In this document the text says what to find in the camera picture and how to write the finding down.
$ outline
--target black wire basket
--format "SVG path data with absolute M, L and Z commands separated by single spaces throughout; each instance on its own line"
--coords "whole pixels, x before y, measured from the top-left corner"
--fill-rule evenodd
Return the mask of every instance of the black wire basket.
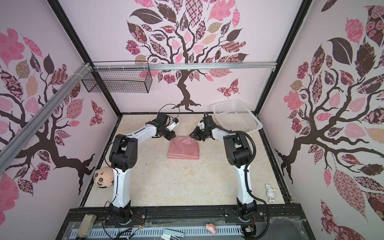
M 102 92 L 103 81 L 105 88 L 111 93 L 149 93 L 152 84 L 152 76 L 149 71 L 148 61 L 124 61 L 134 62 L 135 65 L 103 65 L 95 66 L 83 78 L 83 84 L 89 93 Z

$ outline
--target red striped cloth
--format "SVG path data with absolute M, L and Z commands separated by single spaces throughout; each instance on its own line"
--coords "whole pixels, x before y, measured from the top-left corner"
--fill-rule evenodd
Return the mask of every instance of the red striped cloth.
M 198 160 L 199 153 L 199 142 L 196 139 L 179 136 L 171 139 L 167 158 Z

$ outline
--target beige tile floor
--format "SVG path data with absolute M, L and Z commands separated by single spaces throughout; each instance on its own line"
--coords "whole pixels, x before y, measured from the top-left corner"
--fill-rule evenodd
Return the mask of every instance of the beige tile floor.
M 125 115 L 116 134 L 131 133 L 154 118 L 156 115 Z M 180 123 L 174 129 L 176 135 L 189 135 L 202 118 L 202 114 L 180 114 Z M 276 204 L 284 204 L 260 135 L 255 132 L 251 137 L 257 148 L 250 165 L 252 191 L 268 201 L 265 184 L 270 184 L 276 189 Z M 227 161 L 223 142 L 207 139 L 199 144 L 200 159 L 185 160 L 167 158 L 169 141 L 164 137 L 142 143 L 131 173 L 131 206 L 237 204 L 235 172 Z M 85 207 L 103 207 L 112 200 L 112 194 L 113 186 L 102 189 L 93 185 Z

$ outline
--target wallpaper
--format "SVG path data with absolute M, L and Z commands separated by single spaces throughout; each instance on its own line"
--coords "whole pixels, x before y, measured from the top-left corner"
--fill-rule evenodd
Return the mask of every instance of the wallpaper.
M 260 114 L 316 239 L 382 239 L 383 18 L 316 1 Z
M 275 61 L 301 3 L 128 0 L 115 1 L 116 8 L 96 2 L 61 1 L 91 58 L 150 65 Z M 85 18 L 94 24 L 85 24 Z M 149 94 L 112 96 L 123 112 L 156 112 L 167 103 L 183 112 L 210 111 L 213 103 L 233 98 L 254 110 L 269 73 L 270 69 L 151 71 Z
M 1 7 L 0 19 L 7 22 L 0 28 L 3 148 L 82 60 L 45 1 Z M 115 122 L 101 93 L 89 94 L 81 82 L 75 86 L 0 176 L 1 239 L 57 235 L 68 210 L 78 206 Z

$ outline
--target plush toy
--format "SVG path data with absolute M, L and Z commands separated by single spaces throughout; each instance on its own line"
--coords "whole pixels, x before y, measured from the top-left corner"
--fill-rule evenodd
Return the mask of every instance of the plush toy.
M 269 197 L 269 202 L 276 202 L 275 200 L 275 189 L 271 188 L 271 185 L 266 184 L 265 188 L 267 190 L 266 195 Z
M 114 176 L 111 167 L 102 167 L 93 174 L 93 181 L 100 188 L 110 187 L 113 183 Z

